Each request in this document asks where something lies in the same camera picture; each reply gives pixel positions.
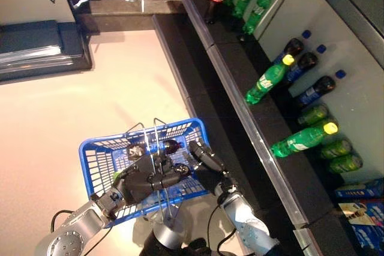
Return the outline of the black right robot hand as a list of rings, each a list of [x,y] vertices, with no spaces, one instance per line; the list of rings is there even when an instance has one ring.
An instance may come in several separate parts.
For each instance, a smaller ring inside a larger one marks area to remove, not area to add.
[[[203,141],[192,140],[188,144],[188,150],[195,160],[194,174],[202,186],[220,197],[238,190],[236,180],[230,175],[224,162]]]

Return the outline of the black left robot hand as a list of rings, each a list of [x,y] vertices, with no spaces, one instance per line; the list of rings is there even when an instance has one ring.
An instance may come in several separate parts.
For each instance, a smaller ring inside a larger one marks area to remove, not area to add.
[[[152,160],[149,155],[140,157],[114,180],[112,186],[119,191],[127,206],[140,203],[153,192],[176,185],[191,174],[189,166],[182,163],[172,164],[162,173],[152,165]]]

